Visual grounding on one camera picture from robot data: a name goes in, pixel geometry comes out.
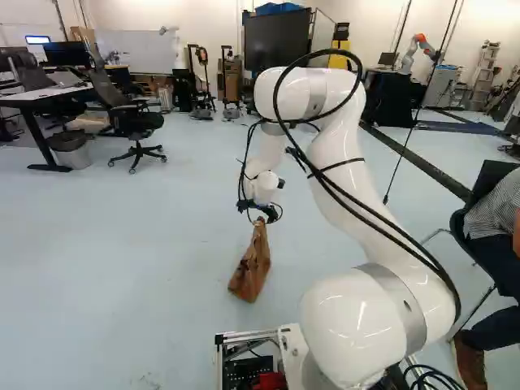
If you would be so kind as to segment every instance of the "gray trash can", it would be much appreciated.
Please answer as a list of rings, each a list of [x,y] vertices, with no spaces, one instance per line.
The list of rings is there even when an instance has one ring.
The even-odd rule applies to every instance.
[[[47,138],[61,165],[84,169],[92,164],[87,148],[87,137],[82,132],[59,132]]]

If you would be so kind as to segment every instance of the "cardboard box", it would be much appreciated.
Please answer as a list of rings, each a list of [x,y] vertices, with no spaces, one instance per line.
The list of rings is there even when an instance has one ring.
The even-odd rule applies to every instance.
[[[218,93],[217,98],[222,101],[224,98],[224,91],[223,91],[223,74],[219,73],[217,75],[217,86],[218,86]],[[226,99],[230,102],[238,102],[240,99],[240,86],[241,86],[241,76],[232,73],[228,74],[226,72]]]
[[[96,34],[91,28],[72,26],[71,35],[74,41],[86,42],[89,45],[96,42]]]
[[[219,58],[219,73],[222,73],[221,58]],[[242,60],[238,58],[226,59],[226,73],[242,73]]]
[[[166,88],[173,85],[173,79],[170,76],[152,76],[152,75],[134,75],[136,83],[145,87],[147,94],[156,95],[159,88]]]

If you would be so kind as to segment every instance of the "blue bin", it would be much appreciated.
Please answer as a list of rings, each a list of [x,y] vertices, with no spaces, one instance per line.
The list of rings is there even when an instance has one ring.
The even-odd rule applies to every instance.
[[[274,4],[273,2],[268,2],[263,6],[257,6],[254,10],[256,11],[258,16],[279,14],[280,12],[296,11],[302,8],[303,6],[298,6],[297,4],[293,4],[291,2],[283,2],[282,4]]]

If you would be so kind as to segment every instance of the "brown paper bag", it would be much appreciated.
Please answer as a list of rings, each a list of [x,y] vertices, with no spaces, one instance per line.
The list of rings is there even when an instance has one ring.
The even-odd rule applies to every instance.
[[[269,268],[271,268],[271,254],[267,241],[266,221],[259,217],[254,223],[251,244],[229,280],[227,289],[240,299],[253,303],[262,291]]]

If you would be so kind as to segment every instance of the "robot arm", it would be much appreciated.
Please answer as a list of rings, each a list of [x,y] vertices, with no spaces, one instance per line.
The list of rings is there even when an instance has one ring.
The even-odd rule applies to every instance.
[[[426,40],[424,34],[415,34],[412,37],[412,41],[409,43],[408,51],[401,61],[401,69],[399,73],[408,75],[412,72],[412,65],[414,65],[414,54],[417,51],[418,46],[422,49],[422,52],[430,57],[431,61],[436,61],[440,53],[438,53]]]
[[[269,69],[257,79],[255,103],[266,119],[275,120],[273,88],[283,70]],[[281,117],[289,121],[327,112],[345,99],[353,84],[348,71],[297,67],[279,90]],[[358,88],[347,104],[321,119],[321,132],[306,155],[347,193],[397,223],[375,191],[358,147],[365,101],[364,89]],[[286,136],[278,124],[263,123],[262,138],[258,156],[246,162],[245,188],[247,197],[265,205],[276,192],[278,176],[272,170],[284,155]],[[338,388],[369,388],[388,366],[449,331],[456,311],[453,294],[430,268],[341,207],[315,177],[309,182],[323,216],[359,241],[368,263],[310,289],[301,300],[301,329],[319,369]],[[374,215],[341,198],[411,245]]]

